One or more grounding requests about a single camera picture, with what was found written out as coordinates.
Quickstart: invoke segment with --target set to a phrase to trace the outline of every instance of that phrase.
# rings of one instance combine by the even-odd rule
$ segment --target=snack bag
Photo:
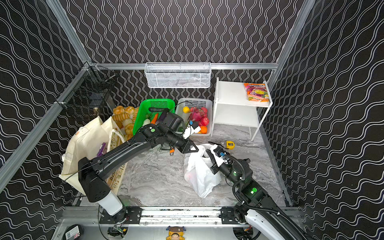
[[[268,92],[264,83],[244,83],[249,101],[269,102]]]

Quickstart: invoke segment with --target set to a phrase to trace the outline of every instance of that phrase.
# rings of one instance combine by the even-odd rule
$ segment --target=carrot
[[[153,120],[151,121],[151,123],[155,124],[156,121],[157,121],[157,117],[159,116],[158,113],[155,114],[155,117],[153,118]]]

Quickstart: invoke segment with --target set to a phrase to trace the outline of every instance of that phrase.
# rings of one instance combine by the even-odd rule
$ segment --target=lower shelf
[[[218,103],[214,123],[258,127],[256,107]]]

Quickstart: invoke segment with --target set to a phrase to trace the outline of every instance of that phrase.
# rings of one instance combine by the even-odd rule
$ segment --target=green vegetable
[[[149,119],[145,119],[143,122],[143,126],[150,124],[150,123],[151,123],[151,121]]]

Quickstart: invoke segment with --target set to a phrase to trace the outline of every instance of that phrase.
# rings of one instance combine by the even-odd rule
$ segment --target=orange
[[[200,126],[200,128],[201,128],[201,130],[198,133],[202,133],[202,134],[206,134],[207,133],[208,129],[207,129],[206,126]]]

